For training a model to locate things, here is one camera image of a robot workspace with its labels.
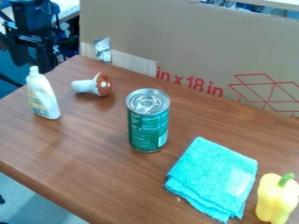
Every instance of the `pull tab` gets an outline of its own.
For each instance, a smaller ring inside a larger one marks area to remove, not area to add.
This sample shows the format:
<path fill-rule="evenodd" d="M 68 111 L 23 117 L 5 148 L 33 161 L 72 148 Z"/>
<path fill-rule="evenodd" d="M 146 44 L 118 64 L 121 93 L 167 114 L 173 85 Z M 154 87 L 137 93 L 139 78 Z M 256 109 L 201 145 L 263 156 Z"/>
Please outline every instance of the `pull tab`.
<path fill-rule="evenodd" d="M 140 101 L 136 106 L 136 112 L 141 114 L 149 113 L 156 105 L 156 102 L 152 99 L 145 99 Z"/>

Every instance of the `black equipment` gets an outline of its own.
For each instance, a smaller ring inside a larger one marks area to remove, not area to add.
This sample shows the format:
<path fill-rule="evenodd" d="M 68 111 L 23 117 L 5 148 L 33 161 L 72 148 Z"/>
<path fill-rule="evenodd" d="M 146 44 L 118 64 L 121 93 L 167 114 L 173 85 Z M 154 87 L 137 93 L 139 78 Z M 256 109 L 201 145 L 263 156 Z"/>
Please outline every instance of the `black equipment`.
<path fill-rule="evenodd" d="M 6 34 L 0 32 L 0 45 L 4 43 L 17 67 L 26 63 L 38 66 L 45 74 L 57 66 L 58 39 L 52 28 L 56 16 L 59 27 L 59 6 L 50 0 L 10 0 L 15 21 L 0 11 L 5 21 Z M 28 46 L 36 49 L 36 59 L 28 52 Z"/>

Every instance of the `folded towel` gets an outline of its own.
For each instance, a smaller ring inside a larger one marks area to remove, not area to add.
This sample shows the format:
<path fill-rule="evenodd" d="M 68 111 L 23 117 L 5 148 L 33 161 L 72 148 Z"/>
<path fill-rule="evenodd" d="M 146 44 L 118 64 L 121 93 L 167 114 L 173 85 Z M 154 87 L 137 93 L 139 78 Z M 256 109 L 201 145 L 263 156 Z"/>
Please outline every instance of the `folded towel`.
<path fill-rule="evenodd" d="M 168 191 L 213 219 L 243 216 L 258 169 L 256 160 L 197 137 L 167 174 Z"/>

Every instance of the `gray carpet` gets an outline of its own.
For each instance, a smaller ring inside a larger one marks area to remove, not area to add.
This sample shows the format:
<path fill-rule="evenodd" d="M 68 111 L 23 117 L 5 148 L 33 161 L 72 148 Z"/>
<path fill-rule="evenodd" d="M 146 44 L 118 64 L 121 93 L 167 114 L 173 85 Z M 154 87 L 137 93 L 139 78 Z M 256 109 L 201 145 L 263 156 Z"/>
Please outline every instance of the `gray carpet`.
<path fill-rule="evenodd" d="M 0 221 L 11 224 L 87 224 L 0 172 Z"/>

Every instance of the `bottle cap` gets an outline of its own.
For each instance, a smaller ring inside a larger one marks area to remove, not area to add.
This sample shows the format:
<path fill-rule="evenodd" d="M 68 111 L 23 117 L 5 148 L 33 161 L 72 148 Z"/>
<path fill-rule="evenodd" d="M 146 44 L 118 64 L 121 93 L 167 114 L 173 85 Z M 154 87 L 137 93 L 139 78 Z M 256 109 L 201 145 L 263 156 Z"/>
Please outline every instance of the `bottle cap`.
<path fill-rule="evenodd" d="M 39 74 L 38 66 L 31 66 L 30 68 L 30 75 Z"/>

